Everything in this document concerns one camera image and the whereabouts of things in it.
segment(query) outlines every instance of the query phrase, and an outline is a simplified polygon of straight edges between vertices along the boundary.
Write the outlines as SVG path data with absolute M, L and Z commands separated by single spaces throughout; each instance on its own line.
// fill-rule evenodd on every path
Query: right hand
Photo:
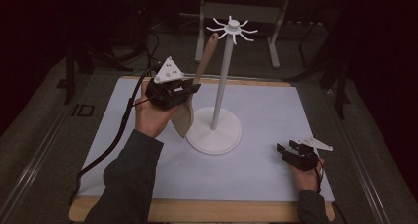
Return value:
M 319 158 L 319 161 L 317 162 L 317 170 L 319 174 L 321 174 L 322 165 L 325 164 L 325 160 L 323 158 Z M 298 168 L 288 164 L 290 169 L 293 172 L 296 186 L 298 191 L 304 191 L 304 190 L 310 190 L 317 192 L 319 189 L 319 183 L 318 179 L 320 179 L 316 171 L 314 169 L 310 169 L 308 171 L 302 171 Z

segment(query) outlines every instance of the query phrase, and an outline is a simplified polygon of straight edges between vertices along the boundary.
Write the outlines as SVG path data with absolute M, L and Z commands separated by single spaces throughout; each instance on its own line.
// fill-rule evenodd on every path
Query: black cable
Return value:
M 95 165 L 97 165 L 98 163 L 100 163 L 104 158 L 106 158 L 112 151 L 113 149 L 116 147 L 116 145 L 119 143 L 120 138 L 123 135 L 123 132 L 126 128 L 126 123 L 129 119 L 130 116 L 130 112 L 132 110 L 132 105 L 134 105 L 135 102 L 135 96 L 138 93 L 138 89 L 141 86 L 142 81 L 144 81 L 144 78 L 146 77 L 147 74 L 149 74 L 152 70 L 155 70 L 156 68 L 148 68 L 147 70 L 145 70 L 141 77 L 139 78 L 135 89 L 132 93 L 132 97 L 128 100 L 127 106 L 126 106 L 126 110 L 125 113 L 122 117 L 122 121 L 120 122 L 120 127 L 119 130 L 117 131 L 116 136 L 113 139 L 113 142 L 111 142 L 110 146 L 102 153 L 101 156 L 99 156 L 98 158 L 96 158 L 95 161 L 93 161 L 92 163 L 90 163 L 89 165 L 87 165 L 85 168 L 83 168 L 76 177 L 76 187 L 73 191 L 73 193 L 71 194 L 70 200 L 69 200 L 69 205 L 71 206 L 74 197 L 77 195 L 78 191 L 80 190 L 80 183 L 81 183 L 81 177 L 86 174 L 88 171 L 90 171 Z
M 337 209 L 338 213 L 340 214 L 340 216 L 341 216 L 341 218 L 342 218 L 342 221 L 343 221 L 345 224 L 347 224 L 348 222 L 347 222 L 347 220 L 345 219 L 345 216 L 344 216 L 344 214 L 342 213 L 341 209 L 339 208 L 338 204 L 337 204 L 335 201 L 334 201 L 334 202 L 332 202 L 332 204 L 335 206 L 335 208 Z

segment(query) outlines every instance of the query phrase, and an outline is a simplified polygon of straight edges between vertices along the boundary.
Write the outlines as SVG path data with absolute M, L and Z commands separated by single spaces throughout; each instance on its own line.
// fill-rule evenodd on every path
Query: white paper sheet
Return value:
M 85 166 L 95 160 L 113 140 L 128 98 L 137 80 L 119 79 L 98 129 Z M 193 97 L 195 110 L 213 107 L 216 84 L 202 84 Z M 296 201 L 290 169 L 276 151 L 280 143 L 312 136 L 296 88 L 227 85 L 222 108 L 241 122 L 240 144 L 223 155 L 207 155 L 181 138 L 169 122 L 158 139 L 165 143 L 154 186 L 154 198 Z M 82 177 L 79 196 L 100 196 L 105 190 L 103 170 L 123 148 L 133 129 L 134 111 L 115 150 Z M 322 181 L 326 201 L 334 196 L 326 175 Z

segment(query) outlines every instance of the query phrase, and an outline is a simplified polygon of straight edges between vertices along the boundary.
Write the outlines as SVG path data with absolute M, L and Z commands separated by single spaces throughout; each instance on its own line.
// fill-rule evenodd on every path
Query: dark sleeve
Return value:
M 300 191 L 298 215 L 302 223 L 330 223 L 323 196 L 314 191 Z
M 105 190 L 84 223 L 146 223 L 163 143 L 133 130 L 104 169 Z

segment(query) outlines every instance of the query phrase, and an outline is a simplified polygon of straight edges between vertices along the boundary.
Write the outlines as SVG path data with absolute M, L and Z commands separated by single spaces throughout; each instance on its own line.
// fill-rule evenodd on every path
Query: black device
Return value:
M 287 151 L 282 145 L 277 143 L 277 151 L 282 154 L 283 161 L 302 171 L 316 168 L 319 157 L 312 147 L 298 144 L 292 140 L 289 140 L 289 146 L 298 151 L 298 154 Z
M 157 84 L 154 78 L 148 84 L 145 96 L 156 107 L 168 110 L 187 101 L 190 95 L 196 93 L 200 84 L 193 84 L 193 79 L 174 80 Z

